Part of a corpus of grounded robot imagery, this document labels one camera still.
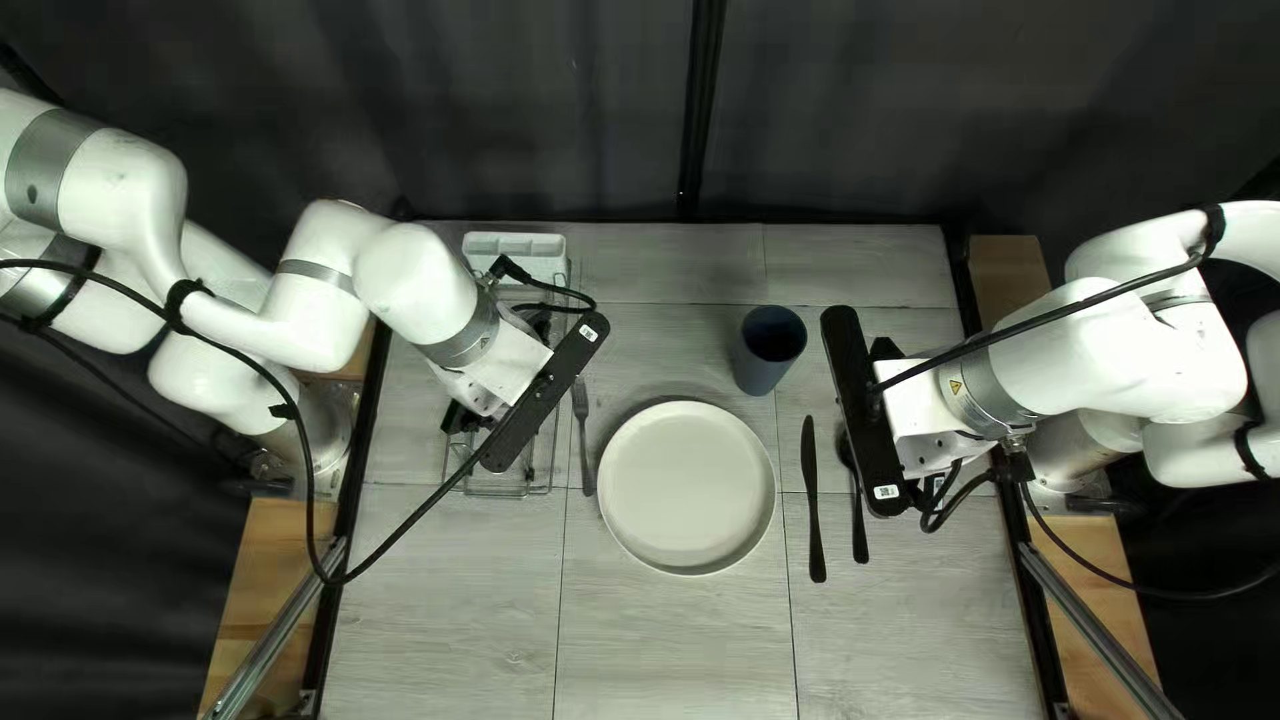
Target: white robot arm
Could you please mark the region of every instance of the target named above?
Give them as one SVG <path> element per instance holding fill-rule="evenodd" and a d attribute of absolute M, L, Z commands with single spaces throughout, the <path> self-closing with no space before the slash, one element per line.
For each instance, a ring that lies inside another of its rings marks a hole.
<path fill-rule="evenodd" d="M 1221 206 L 1213 258 L 1280 279 L 1280 202 Z M 1098 236 L 1070 256 L 1068 282 L 996 324 L 995 331 L 1084 300 L 1203 252 L 1208 217 L 1190 210 Z M 1280 473 L 1280 318 L 1256 323 L 1249 369 L 1198 269 L 963 355 L 883 393 L 904 477 L 943 471 L 993 441 L 1023 438 L 1051 489 L 1124 454 L 1144 451 L 1153 477 L 1198 487 Z M 928 357 L 881 359 L 883 382 Z M 1239 410 L 1252 374 L 1261 427 Z"/>
<path fill-rule="evenodd" d="M 515 405 L 553 355 L 424 225 L 320 200 L 303 211 L 269 277 L 186 222 L 186 170 L 172 152 L 5 90 L 0 169 L 0 259 L 92 268 L 168 301 L 170 314 L 178 305 L 183 324 L 255 357 L 291 393 L 298 384 L 284 368 L 339 369 L 370 311 L 481 416 Z M 189 292 L 196 278 L 212 295 Z M 141 348 L 164 325 L 108 288 L 44 269 L 0 270 L 0 309 L 44 315 L 54 329 L 111 352 Z M 150 372 L 170 400 L 265 437 L 284 420 L 270 414 L 271 387 L 252 375 L 175 333 Z"/>

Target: black knife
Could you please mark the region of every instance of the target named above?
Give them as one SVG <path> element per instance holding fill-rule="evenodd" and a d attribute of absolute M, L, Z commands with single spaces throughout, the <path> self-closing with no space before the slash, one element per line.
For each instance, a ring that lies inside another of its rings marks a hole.
<path fill-rule="evenodd" d="M 800 471 L 804 493 L 809 498 L 809 579 L 827 582 L 827 559 L 822 555 L 822 530 L 818 529 L 818 448 L 813 441 L 813 415 L 805 415 L 800 429 Z"/>

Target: vertical black pole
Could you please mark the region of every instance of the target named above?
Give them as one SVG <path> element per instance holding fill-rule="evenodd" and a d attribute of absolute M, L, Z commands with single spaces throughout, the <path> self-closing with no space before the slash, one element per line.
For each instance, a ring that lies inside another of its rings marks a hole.
<path fill-rule="evenodd" d="M 716 72 L 726 6 L 727 0 L 694 1 L 689 76 L 685 78 L 685 132 L 680 141 L 680 182 L 676 187 L 676 213 L 681 219 L 696 215 L 703 190 L 703 161 L 707 159 L 707 135 L 716 101 Z"/>

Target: cable connector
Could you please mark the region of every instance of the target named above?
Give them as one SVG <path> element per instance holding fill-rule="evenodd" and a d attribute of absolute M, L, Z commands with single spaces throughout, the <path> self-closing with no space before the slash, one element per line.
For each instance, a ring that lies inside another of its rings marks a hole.
<path fill-rule="evenodd" d="M 289 407 L 288 405 L 284 405 L 284 404 L 273 405 L 273 406 L 268 407 L 268 410 L 271 413 L 273 418 L 283 418 L 285 420 L 297 420 L 298 419 L 297 413 L 294 413 L 292 407 Z"/>
<path fill-rule="evenodd" d="M 1222 206 L 1216 202 L 1201 205 L 1199 211 L 1204 213 L 1204 218 L 1207 219 L 1204 229 L 1201 231 L 1201 240 L 1204 241 L 1204 251 L 1201 255 L 1208 258 L 1226 233 L 1226 214 L 1222 213 Z"/>
<path fill-rule="evenodd" d="M 531 282 L 534 279 L 534 275 L 529 274 L 529 270 L 517 265 L 516 261 L 508 258 L 506 254 L 498 255 L 498 259 L 493 261 L 493 265 L 489 265 L 489 274 L 499 281 L 507 275 L 511 275 L 512 279 L 515 279 L 518 283 L 534 284 Z"/>

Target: plate rim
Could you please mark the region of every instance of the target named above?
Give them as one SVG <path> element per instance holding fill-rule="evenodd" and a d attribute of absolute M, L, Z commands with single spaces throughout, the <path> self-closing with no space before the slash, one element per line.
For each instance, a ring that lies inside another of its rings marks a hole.
<path fill-rule="evenodd" d="M 754 533 L 753 537 L 750 537 L 746 542 L 735 548 L 732 552 L 728 552 L 723 557 L 719 557 L 716 561 L 708 562 L 705 565 L 690 565 L 690 566 L 662 565 L 643 557 L 641 555 L 627 547 L 625 542 L 622 542 L 622 539 L 618 537 L 617 530 L 614 530 L 613 528 L 613 523 L 609 520 L 609 512 L 605 512 L 604 510 L 603 497 L 605 486 L 600 483 L 599 479 L 604 473 L 604 469 L 607 466 L 607 460 L 611 457 L 611 450 L 614 450 L 617 447 L 614 445 L 614 438 L 617 438 L 622 433 L 622 430 L 628 425 L 643 421 L 646 415 L 657 414 L 658 411 L 671 411 L 669 406 L 672 405 L 700 406 L 701 409 L 710 409 L 712 411 L 714 411 L 713 413 L 714 415 L 726 418 L 731 424 L 736 427 L 736 429 L 741 429 L 746 434 L 746 437 L 751 439 L 755 450 L 759 451 L 759 456 L 764 459 L 764 462 L 769 468 L 768 506 L 764 509 L 764 511 L 762 511 L 764 521 L 758 525 L 759 528 L 758 532 Z M 641 565 L 657 570 L 664 575 L 672 575 L 677 578 L 705 578 L 708 575 L 722 573 L 737 565 L 742 560 L 748 559 L 753 552 L 755 552 L 755 548 L 759 547 L 760 541 L 764 539 L 765 534 L 768 534 L 769 528 L 773 527 L 773 515 L 777 512 L 777 503 L 778 503 L 778 470 L 774 466 L 773 457 L 769 455 L 769 448 L 764 446 L 764 441 L 762 441 L 760 436 L 758 436 L 755 430 L 753 430 L 751 427 L 748 425 L 741 418 L 721 407 L 719 405 L 707 402 L 703 400 L 666 400 L 662 402 L 645 406 L 641 410 L 636 411 L 630 418 L 623 420 L 622 424 L 620 424 L 617 429 L 613 430 L 613 434 L 609 436 L 609 439 L 604 445 L 604 452 L 600 454 L 600 464 L 596 468 L 596 506 L 600 511 L 600 518 L 604 519 L 604 527 L 608 528 L 609 536 L 613 538 L 613 542 L 618 543 L 618 547 L 621 547 L 628 556 L 637 560 Z"/>

